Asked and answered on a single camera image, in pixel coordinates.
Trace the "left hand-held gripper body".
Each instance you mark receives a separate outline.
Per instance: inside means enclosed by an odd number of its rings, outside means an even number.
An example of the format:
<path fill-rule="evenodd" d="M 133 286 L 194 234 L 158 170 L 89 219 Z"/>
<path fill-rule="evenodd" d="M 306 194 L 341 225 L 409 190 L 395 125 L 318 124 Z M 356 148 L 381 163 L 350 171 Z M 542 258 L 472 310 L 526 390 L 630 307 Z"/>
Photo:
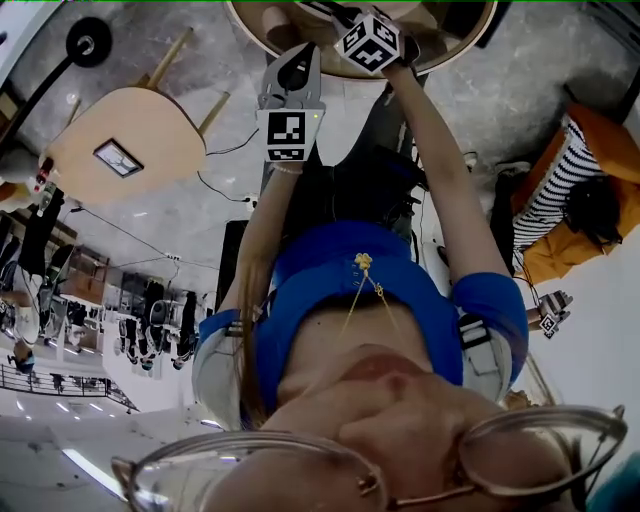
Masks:
<path fill-rule="evenodd" d="M 268 163 L 305 162 L 316 142 L 326 106 L 279 94 L 260 98 L 258 141 Z"/>

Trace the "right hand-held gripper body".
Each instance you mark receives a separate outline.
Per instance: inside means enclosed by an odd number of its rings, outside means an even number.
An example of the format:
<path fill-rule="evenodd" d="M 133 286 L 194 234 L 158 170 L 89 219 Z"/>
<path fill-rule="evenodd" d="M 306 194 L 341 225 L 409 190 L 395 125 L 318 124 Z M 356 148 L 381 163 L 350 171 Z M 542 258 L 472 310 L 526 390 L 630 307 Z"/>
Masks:
<path fill-rule="evenodd" d="M 331 20 L 339 35 L 334 44 L 337 53 L 368 75 L 392 64 L 412 67 L 420 57 L 417 41 L 376 11 L 335 11 Z"/>

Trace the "small framed deer picture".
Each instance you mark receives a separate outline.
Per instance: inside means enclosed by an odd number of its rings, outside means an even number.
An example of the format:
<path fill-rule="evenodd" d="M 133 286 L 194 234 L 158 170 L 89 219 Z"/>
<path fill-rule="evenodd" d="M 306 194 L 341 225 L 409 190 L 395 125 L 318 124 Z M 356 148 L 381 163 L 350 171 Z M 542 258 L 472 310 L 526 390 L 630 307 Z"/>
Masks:
<path fill-rule="evenodd" d="M 127 178 L 144 169 L 144 165 L 113 138 L 97 147 L 93 156 L 121 178 Z"/>

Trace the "person's left forearm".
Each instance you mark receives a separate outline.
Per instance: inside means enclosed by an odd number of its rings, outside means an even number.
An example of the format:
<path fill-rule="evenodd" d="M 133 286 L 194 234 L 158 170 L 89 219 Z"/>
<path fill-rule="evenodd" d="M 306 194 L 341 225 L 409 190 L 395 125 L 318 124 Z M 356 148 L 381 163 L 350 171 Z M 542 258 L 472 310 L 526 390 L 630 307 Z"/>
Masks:
<path fill-rule="evenodd" d="M 270 169 L 271 176 L 242 238 L 232 287 L 219 312 L 252 310 L 262 304 L 269 291 L 288 206 L 303 163 L 274 163 Z"/>

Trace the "person's right forearm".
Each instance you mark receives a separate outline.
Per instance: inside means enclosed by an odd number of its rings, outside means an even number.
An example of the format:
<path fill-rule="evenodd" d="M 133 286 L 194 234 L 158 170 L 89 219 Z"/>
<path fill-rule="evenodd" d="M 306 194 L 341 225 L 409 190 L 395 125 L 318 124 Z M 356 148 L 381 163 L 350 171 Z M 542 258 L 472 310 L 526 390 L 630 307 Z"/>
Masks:
<path fill-rule="evenodd" d="M 463 155 L 448 125 L 413 75 L 400 65 L 383 71 L 402 105 L 441 224 L 484 218 Z"/>

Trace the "round wooden basket table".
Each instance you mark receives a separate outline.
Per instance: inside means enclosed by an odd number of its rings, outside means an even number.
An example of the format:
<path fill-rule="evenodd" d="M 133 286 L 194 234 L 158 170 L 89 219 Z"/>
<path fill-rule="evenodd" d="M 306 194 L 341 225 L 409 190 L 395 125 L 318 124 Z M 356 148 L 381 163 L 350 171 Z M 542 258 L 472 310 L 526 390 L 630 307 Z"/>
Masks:
<path fill-rule="evenodd" d="M 239 27 L 268 54 L 278 57 L 281 50 L 269 41 L 263 26 L 263 14 L 271 7 L 281 9 L 303 41 L 315 43 L 321 52 L 321 72 L 346 80 L 380 80 L 341 59 L 334 47 L 338 40 L 332 21 L 319 19 L 301 9 L 296 1 L 229 0 L 228 10 Z M 428 74 L 456 60 L 469 51 L 482 36 L 496 10 L 496 2 L 424 1 L 408 2 L 340 2 L 345 8 L 363 11 L 376 9 L 384 13 L 420 47 L 415 63 L 419 75 Z"/>

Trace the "black rectangular box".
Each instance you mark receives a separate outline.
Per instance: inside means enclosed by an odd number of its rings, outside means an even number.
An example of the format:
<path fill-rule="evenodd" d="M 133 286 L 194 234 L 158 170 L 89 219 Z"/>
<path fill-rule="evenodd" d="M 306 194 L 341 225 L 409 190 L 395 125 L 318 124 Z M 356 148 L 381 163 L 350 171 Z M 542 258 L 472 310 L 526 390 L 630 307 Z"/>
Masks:
<path fill-rule="evenodd" d="M 491 22 L 488 24 L 486 30 L 483 32 L 482 36 L 476 41 L 475 46 L 481 49 L 485 49 L 493 38 L 495 32 L 499 28 L 502 23 L 506 13 L 511 7 L 511 0 L 500 0 L 496 3 L 496 10 L 491 19 Z"/>

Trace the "oval wooden table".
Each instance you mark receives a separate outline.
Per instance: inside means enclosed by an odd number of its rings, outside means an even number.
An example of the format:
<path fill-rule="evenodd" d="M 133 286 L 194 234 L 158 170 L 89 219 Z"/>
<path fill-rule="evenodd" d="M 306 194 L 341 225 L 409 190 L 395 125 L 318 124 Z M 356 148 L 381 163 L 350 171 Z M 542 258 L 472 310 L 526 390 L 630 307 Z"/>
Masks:
<path fill-rule="evenodd" d="M 171 46 L 155 71 L 134 86 L 115 89 L 95 102 L 49 144 L 40 157 L 53 160 L 49 180 L 83 205 L 106 204 L 139 195 L 201 170 L 206 159 L 204 135 L 230 98 L 225 92 L 200 125 L 158 89 L 168 67 L 187 40 L 188 28 Z M 115 139 L 144 169 L 121 178 L 93 156 Z"/>

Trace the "blue knit top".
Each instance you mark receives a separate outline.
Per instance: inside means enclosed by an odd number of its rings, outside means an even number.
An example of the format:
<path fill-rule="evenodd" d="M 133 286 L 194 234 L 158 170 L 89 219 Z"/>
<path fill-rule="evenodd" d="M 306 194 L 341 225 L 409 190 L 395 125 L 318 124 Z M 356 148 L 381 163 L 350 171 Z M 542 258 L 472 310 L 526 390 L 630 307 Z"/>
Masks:
<path fill-rule="evenodd" d="M 306 376 L 376 347 L 498 405 L 527 353 L 522 296 L 484 218 L 443 232 L 450 297 L 384 228 L 340 221 L 302 235 L 261 305 L 202 323 L 197 401 L 226 428 L 260 427 Z"/>

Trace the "black floor lamp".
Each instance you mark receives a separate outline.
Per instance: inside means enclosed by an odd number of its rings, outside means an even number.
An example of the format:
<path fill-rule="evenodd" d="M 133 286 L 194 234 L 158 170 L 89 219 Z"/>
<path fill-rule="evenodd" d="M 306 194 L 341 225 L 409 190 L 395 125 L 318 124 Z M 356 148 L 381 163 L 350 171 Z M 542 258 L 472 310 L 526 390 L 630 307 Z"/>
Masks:
<path fill-rule="evenodd" d="M 11 146 L 24 121 L 62 74 L 71 65 L 81 68 L 97 67 L 109 56 L 112 43 L 109 26 L 99 18 L 85 17 L 71 27 L 65 42 L 66 56 L 18 108 L 6 129 L 0 134 L 0 156 Z"/>

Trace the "black white striped blanket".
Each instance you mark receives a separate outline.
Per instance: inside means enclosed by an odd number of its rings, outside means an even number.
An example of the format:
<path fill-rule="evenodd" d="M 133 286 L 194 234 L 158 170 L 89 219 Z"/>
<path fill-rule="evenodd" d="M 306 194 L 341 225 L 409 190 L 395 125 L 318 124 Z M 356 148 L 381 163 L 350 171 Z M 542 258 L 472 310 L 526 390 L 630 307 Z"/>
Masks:
<path fill-rule="evenodd" d="M 526 250 L 563 220 L 575 185 L 603 176 L 581 128 L 565 116 L 561 129 L 511 195 L 515 249 Z"/>

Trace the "brown wooden cabinet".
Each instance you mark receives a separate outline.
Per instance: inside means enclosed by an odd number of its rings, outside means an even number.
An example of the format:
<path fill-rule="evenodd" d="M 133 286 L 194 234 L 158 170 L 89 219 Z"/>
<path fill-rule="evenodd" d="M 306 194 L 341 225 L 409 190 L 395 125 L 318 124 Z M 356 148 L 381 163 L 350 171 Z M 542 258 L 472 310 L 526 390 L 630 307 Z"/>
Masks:
<path fill-rule="evenodd" d="M 60 295 L 67 300 L 101 305 L 110 259 L 79 246 L 72 252 Z"/>

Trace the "white long cabinet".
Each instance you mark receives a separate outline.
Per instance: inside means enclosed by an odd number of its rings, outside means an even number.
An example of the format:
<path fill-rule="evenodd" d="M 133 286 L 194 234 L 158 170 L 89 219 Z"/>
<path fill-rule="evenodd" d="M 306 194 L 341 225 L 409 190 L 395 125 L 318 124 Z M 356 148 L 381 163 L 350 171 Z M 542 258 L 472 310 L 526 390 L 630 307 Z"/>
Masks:
<path fill-rule="evenodd" d="M 0 2 L 0 88 L 31 40 L 61 6 L 60 2 Z"/>

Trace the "black bag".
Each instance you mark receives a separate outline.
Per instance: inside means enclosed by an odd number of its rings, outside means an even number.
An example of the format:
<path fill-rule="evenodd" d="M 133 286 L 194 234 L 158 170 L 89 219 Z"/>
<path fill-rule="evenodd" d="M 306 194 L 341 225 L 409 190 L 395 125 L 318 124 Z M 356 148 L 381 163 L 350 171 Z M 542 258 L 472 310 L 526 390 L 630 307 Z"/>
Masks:
<path fill-rule="evenodd" d="M 582 232 L 599 248 L 620 244 L 620 205 L 608 179 L 592 178 L 574 185 L 563 207 L 569 229 Z"/>

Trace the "black metal railing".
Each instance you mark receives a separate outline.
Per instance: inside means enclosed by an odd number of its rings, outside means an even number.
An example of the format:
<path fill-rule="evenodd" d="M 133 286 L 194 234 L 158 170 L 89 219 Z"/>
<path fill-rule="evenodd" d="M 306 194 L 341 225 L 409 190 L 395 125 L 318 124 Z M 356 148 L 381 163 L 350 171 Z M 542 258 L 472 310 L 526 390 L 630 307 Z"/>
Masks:
<path fill-rule="evenodd" d="M 129 410 L 139 411 L 127 395 L 107 377 L 35 371 L 23 374 L 12 366 L 0 364 L 0 389 L 41 396 L 107 398 Z"/>

